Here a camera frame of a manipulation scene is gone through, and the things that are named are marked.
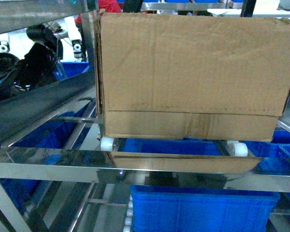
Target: shelving unit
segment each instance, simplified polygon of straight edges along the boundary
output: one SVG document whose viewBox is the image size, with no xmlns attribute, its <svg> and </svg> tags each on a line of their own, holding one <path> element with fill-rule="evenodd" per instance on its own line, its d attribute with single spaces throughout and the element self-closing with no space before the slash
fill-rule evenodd
<svg viewBox="0 0 290 232">
<path fill-rule="evenodd" d="M 92 123 L 102 124 L 101 118 L 91 118 L 96 96 L 92 28 L 93 20 L 98 17 L 96 6 L 97 1 L 94 0 L 0 0 L 0 33 L 82 14 L 91 66 L 88 72 L 71 79 L 0 102 L 0 178 L 46 181 L 41 193 L 43 197 L 38 203 L 34 203 L 34 196 L 27 199 L 23 212 L 18 211 L 0 184 L 3 228 L 17 232 L 59 231 L 60 228 L 60 231 L 72 232 L 84 226 L 81 222 L 83 216 L 92 214 L 90 226 L 96 226 L 95 231 L 101 231 L 103 221 L 109 222 L 105 231 L 122 231 L 129 201 L 129 185 L 152 184 L 151 174 L 155 172 L 171 174 L 177 187 L 290 192 L 290 170 L 277 172 L 258 168 L 262 162 L 277 161 L 277 158 L 257 158 L 253 155 L 247 158 L 230 157 L 220 141 L 217 144 L 223 156 L 217 157 L 139 153 L 136 158 L 131 153 L 121 151 L 124 140 L 117 142 L 117 151 L 113 152 L 72 150 L 84 127 Z M 225 3 L 143 3 L 142 10 L 226 7 Z M 233 7 L 241 8 L 242 4 L 236 3 Z M 87 103 L 90 104 L 82 118 L 56 117 L 67 109 L 83 107 Z M 12 147 L 49 120 L 78 123 L 64 149 Z M 290 132 L 290 100 L 278 125 Z M 55 153 L 60 154 L 59 162 L 45 165 L 45 160 Z M 213 162 L 223 165 L 214 167 L 211 166 Z M 221 186 L 206 185 L 200 181 L 221 177 L 225 179 Z M 57 216 L 52 218 L 50 214 L 55 211 L 54 201 L 63 193 L 66 200 L 57 209 Z M 272 215 L 290 216 L 290 207 L 287 210 L 277 208 Z M 272 229 L 273 226 L 269 224 L 268 231 Z"/>
</svg>

